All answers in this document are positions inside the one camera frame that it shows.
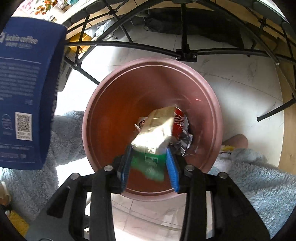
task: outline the marble floor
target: marble floor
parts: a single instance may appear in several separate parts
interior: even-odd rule
[[[134,26],[129,33],[136,43],[170,50],[179,48],[181,44],[180,36],[152,33],[144,30],[143,26]],[[119,40],[127,41],[126,37],[119,37]],[[251,46],[246,37],[243,40],[246,47]],[[198,35],[188,36],[188,43],[191,49],[231,47]],[[144,50],[98,46],[83,61],[82,68],[102,81],[111,71],[128,61],[155,56],[169,58]],[[208,81],[219,100],[224,122],[223,139],[242,133],[248,138],[250,148],[262,152],[270,164],[277,166],[283,141],[283,112],[261,122],[256,121],[257,116],[282,104],[279,80],[272,61],[256,56],[211,55],[199,56],[197,63],[186,64]],[[65,89],[58,93],[55,114],[85,110],[95,88],[96,85],[90,80],[72,71]],[[59,166],[59,182],[63,183],[73,172],[87,175],[93,170],[87,158]],[[184,195],[162,202],[140,202],[114,194],[112,207],[117,240],[178,240],[180,236]],[[207,227],[210,236],[210,222]]]

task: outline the black metal chair frame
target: black metal chair frame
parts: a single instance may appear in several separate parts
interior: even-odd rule
[[[137,6],[136,8],[134,8],[133,10],[131,10],[129,13],[127,13],[125,16],[123,16],[122,18],[118,19],[118,17],[116,16],[116,14],[114,13],[114,10],[112,10],[111,7],[109,8],[109,12],[106,14],[102,14],[100,16],[97,16],[95,18],[89,19],[89,16],[86,18],[86,20],[75,26],[74,28],[68,30],[68,32],[71,32],[72,30],[83,26],[82,32],[81,32],[81,36],[80,36],[80,41],[78,42],[70,42],[70,43],[66,43],[65,46],[87,46],[89,45],[90,48],[82,55],[82,57],[80,59],[78,59],[78,50],[79,48],[77,48],[77,52],[76,52],[76,56],[75,56],[75,60],[74,62],[71,61],[69,58],[65,57],[65,61],[66,63],[68,63],[73,69],[79,71],[81,74],[83,74],[85,77],[89,78],[91,81],[93,81],[95,84],[99,84],[99,82],[93,78],[90,74],[88,74],[87,72],[85,72],[83,69],[81,69],[81,62],[87,57],[87,55],[96,47],[96,46],[113,46],[113,47],[126,47],[126,48],[134,48],[134,49],[141,49],[141,50],[146,50],[146,51],[151,51],[151,52],[156,52],[156,53],[161,53],[161,54],[165,54],[171,57],[175,57],[176,60],[178,61],[189,61],[189,62],[196,62],[198,59],[198,56],[201,55],[217,55],[217,54],[243,54],[243,55],[254,55],[254,56],[263,56],[263,57],[270,57],[274,63],[278,66],[279,65],[279,60],[282,61],[286,61],[289,62],[293,65],[294,68],[294,76],[295,76],[295,84],[296,84],[296,60],[293,57],[293,52],[291,49],[291,44],[294,45],[296,47],[296,44],[291,41],[287,34],[286,31],[282,28],[283,33],[280,32],[279,30],[275,29],[274,27],[270,26],[269,24],[266,23],[266,18],[263,17],[263,19],[260,19],[251,9],[247,8],[254,16],[256,16],[256,18],[258,19],[258,21],[260,22],[260,28],[259,28],[259,32],[258,33],[254,33],[253,30],[247,25],[245,24],[245,22],[243,22],[242,20],[240,20],[237,16],[235,16],[234,14],[232,14],[231,12],[227,11],[226,9],[220,7],[218,4],[215,4],[213,2],[211,2],[210,0],[197,0],[196,2],[199,4],[202,4],[203,6],[206,6],[214,11],[217,11],[221,14],[223,14],[225,17],[231,19],[231,21],[233,21],[234,23],[236,23],[239,27],[241,27],[242,29],[244,29],[246,31],[247,34],[249,34],[249,36],[251,36],[251,38],[253,39],[253,45],[250,49],[238,49],[238,48],[212,48],[212,49],[198,49],[198,50],[190,50],[189,45],[187,44],[187,24],[186,24],[186,2],[181,3],[181,21],[182,21],[182,43],[181,43],[181,49],[177,49],[176,51],[171,51],[171,50],[167,50],[167,49],[163,49],[163,48],[158,48],[158,47],[154,47],[154,46],[150,46],[150,45],[144,45],[144,44],[138,44],[138,43],[133,43],[132,41],[130,42],[120,42],[120,41],[103,41],[103,39],[108,36],[112,31],[114,31],[115,29],[117,29],[119,26],[121,26],[123,28],[124,33],[127,35],[128,39],[130,39],[130,37],[128,36],[128,33],[126,32],[126,30],[124,30],[123,24],[127,21],[129,21],[131,18],[133,18],[134,16],[136,16],[137,14],[141,13],[142,11],[163,2],[164,0],[148,0],[144,3],[142,3],[141,5]],[[108,14],[113,14],[116,22],[110,26],[96,41],[81,41],[82,39],[82,35],[85,29],[85,26],[88,22],[93,21],[94,19],[98,19],[100,17],[104,17]],[[286,41],[287,41],[287,45],[289,47],[289,52],[291,57],[288,56],[283,56],[283,55],[279,55],[279,54],[274,54],[274,52],[267,46],[267,44],[260,38],[260,33],[262,32],[263,28],[267,27],[270,28],[272,30],[274,30],[275,32],[277,32],[278,34],[280,34],[281,36],[283,36]],[[264,51],[262,50],[255,50],[255,46],[256,44],[260,44]],[[268,118],[288,107],[290,107],[291,105],[296,103],[296,91],[295,88],[293,87],[293,84],[290,82],[290,80],[288,80],[288,84],[291,87],[292,90],[292,99],[290,101],[288,101],[287,103],[284,103],[282,106],[262,115],[257,117],[257,121],[261,121],[265,118]]]

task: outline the trash bin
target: trash bin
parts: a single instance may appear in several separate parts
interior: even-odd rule
[[[187,163],[208,172],[215,162],[223,134],[217,97],[207,81],[189,66],[168,58],[143,58],[110,73],[96,88],[83,119],[83,145],[94,171],[122,155],[135,138],[139,117],[166,106],[188,117],[193,141]],[[141,201],[172,198],[168,174],[164,182],[148,180],[131,169],[124,196]]]

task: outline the wooden surface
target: wooden surface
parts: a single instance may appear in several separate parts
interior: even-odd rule
[[[244,6],[229,0],[216,0],[216,3],[221,7],[225,8],[226,10],[230,11],[232,14],[236,15],[241,20],[251,23],[257,27],[260,27],[260,23],[258,22],[257,18],[253,16]],[[259,18],[261,19],[263,18],[263,16],[260,15],[259,13],[256,13],[256,14]],[[266,23],[270,24],[275,29],[281,31],[281,27],[275,24],[274,22],[272,22],[271,20],[268,19]],[[284,40],[284,38],[280,34],[271,30],[270,28],[263,28],[263,30],[271,34],[275,38],[279,37]]]
[[[81,19],[79,22],[73,24],[73,25],[71,26],[71,28],[75,27],[76,25],[78,25],[78,24],[80,24],[80,23],[82,23],[82,22],[84,22],[84,21],[85,21],[85,19]],[[82,27],[83,27],[83,26],[81,26],[81,27],[79,27],[79,28],[73,30],[73,31],[70,32],[70,33],[68,33],[68,34],[66,35],[66,39],[69,39],[69,38],[73,37],[74,35],[80,33],[80,32],[82,31]],[[88,24],[86,25],[86,29],[88,29],[88,28],[90,28],[90,27],[91,27],[91,25],[88,23]]]
[[[277,53],[290,56],[287,44],[280,42]],[[289,63],[280,61],[281,70],[277,69],[283,102],[291,100],[292,92],[284,76],[294,84],[293,67]],[[296,174],[296,104],[284,110],[284,139],[279,168],[292,174]]]
[[[114,4],[114,5],[111,5],[111,7],[113,9],[115,9],[116,7],[118,7],[121,3],[117,3],[117,4]],[[122,14],[127,14],[129,11],[131,11],[132,9],[134,9],[135,7],[137,7],[135,1],[133,0],[130,0],[128,1],[126,4],[124,4],[121,8],[118,9],[118,12],[116,13],[117,16],[120,16]],[[104,13],[107,13],[109,12],[108,8],[104,8],[102,9],[101,11],[98,11],[98,12],[95,12],[94,14],[91,14],[90,18],[94,18],[96,16],[99,16],[101,14],[104,14]],[[94,21],[91,21],[90,24],[91,25],[94,25],[94,24],[97,24],[101,21],[105,21],[109,18],[112,18],[113,16],[112,15],[108,15],[108,16],[105,16],[105,17],[102,17],[102,18],[99,18],[99,19],[96,19]]]

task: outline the yellow object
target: yellow object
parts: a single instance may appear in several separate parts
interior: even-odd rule
[[[221,151],[233,151],[234,148],[233,146],[221,146]]]
[[[23,237],[25,237],[25,235],[26,235],[26,233],[27,233],[27,231],[29,229],[29,225],[27,224],[27,222],[13,210],[8,215],[8,218],[11,221],[11,223],[13,224],[13,226],[15,227],[15,229]]]
[[[74,35],[72,38],[70,38],[70,42],[76,42],[79,41],[80,33]],[[82,41],[91,41],[91,37],[88,36],[87,34],[83,34]],[[71,46],[70,47],[74,52],[76,52],[77,46]],[[80,51],[79,53],[85,52],[89,46],[80,46]]]

